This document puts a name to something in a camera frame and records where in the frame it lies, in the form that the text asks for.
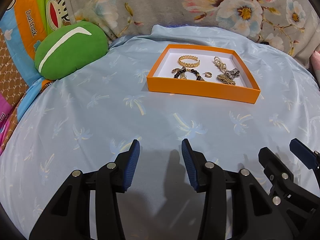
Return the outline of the green plush cushion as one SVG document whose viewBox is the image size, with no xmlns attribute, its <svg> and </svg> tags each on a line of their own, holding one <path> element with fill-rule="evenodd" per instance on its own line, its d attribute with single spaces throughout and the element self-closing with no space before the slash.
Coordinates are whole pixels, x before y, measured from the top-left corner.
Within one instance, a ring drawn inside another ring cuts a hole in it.
<svg viewBox="0 0 320 240">
<path fill-rule="evenodd" d="M 38 46 L 35 68 L 47 80 L 57 80 L 108 52 L 107 36 L 97 25 L 81 21 L 57 29 Z"/>
</svg>

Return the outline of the orange shallow cardboard box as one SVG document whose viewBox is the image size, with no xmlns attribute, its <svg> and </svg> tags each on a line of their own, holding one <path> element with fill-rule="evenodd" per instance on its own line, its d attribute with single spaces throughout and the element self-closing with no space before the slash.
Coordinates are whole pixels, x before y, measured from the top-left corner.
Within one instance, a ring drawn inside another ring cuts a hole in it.
<svg viewBox="0 0 320 240">
<path fill-rule="evenodd" d="M 200 59 L 196 68 L 178 64 L 182 55 Z M 146 77 L 151 92 L 204 96 L 256 103 L 260 88 L 248 67 L 234 50 L 170 44 Z"/>
</svg>

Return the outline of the colourful cartoon monkey pillow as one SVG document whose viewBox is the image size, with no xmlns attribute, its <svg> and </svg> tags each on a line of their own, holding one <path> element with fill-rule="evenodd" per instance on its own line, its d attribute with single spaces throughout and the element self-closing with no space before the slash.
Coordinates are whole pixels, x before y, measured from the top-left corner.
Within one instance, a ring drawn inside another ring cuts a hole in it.
<svg viewBox="0 0 320 240">
<path fill-rule="evenodd" d="M 1 150 L 22 116 L 50 85 L 35 53 L 53 31 L 69 25 L 65 0 L 12 0 L 1 18 Z"/>
</svg>

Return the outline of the light blue palm bedsheet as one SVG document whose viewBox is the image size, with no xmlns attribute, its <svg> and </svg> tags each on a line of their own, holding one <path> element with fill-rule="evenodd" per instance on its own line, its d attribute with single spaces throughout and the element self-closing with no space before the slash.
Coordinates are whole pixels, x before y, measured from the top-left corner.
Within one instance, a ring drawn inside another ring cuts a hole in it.
<svg viewBox="0 0 320 240">
<path fill-rule="evenodd" d="M 260 87 L 257 102 L 150 92 L 146 75 L 171 43 L 236 51 Z M 189 183 L 182 140 L 225 170 L 248 169 L 265 190 L 258 152 L 268 147 L 296 184 L 319 194 L 313 172 L 290 152 L 294 138 L 319 149 L 319 88 L 295 59 L 219 28 L 156 25 L 148 36 L 120 38 L 37 97 L 1 155 L 1 204 L 28 237 L 72 171 L 96 171 L 137 139 L 133 182 L 118 196 L 126 238 L 196 239 L 204 195 Z"/>
</svg>

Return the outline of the pink pillow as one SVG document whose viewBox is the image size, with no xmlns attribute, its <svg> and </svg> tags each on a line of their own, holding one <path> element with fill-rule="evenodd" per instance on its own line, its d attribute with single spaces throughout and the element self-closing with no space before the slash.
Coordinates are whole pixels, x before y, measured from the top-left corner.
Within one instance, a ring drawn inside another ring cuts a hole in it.
<svg viewBox="0 0 320 240">
<path fill-rule="evenodd" d="M 319 51 L 314 51 L 313 54 L 310 56 L 310 62 L 312 68 L 315 72 L 320 71 L 320 53 Z"/>
</svg>

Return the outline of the gold braided bangle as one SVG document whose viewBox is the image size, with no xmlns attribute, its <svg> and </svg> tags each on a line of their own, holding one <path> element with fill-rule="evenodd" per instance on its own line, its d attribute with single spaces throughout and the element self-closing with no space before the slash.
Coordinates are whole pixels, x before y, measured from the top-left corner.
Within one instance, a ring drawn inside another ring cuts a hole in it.
<svg viewBox="0 0 320 240">
<path fill-rule="evenodd" d="M 178 58 L 178 64 L 185 68 L 196 68 L 200 65 L 200 59 L 193 55 L 182 55 Z"/>
</svg>

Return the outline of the grey floral blanket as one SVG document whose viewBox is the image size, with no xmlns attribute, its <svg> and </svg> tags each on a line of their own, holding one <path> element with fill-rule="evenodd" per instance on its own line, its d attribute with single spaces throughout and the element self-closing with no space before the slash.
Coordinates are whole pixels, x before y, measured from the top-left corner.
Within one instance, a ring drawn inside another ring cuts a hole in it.
<svg viewBox="0 0 320 240">
<path fill-rule="evenodd" d="M 308 0 L 65 0 L 72 23 L 97 24 L 109 40 L 154 25 L 219 27 L 283 51 L 302 65 L 319 51 L 319 16 Z"/>
</svg>

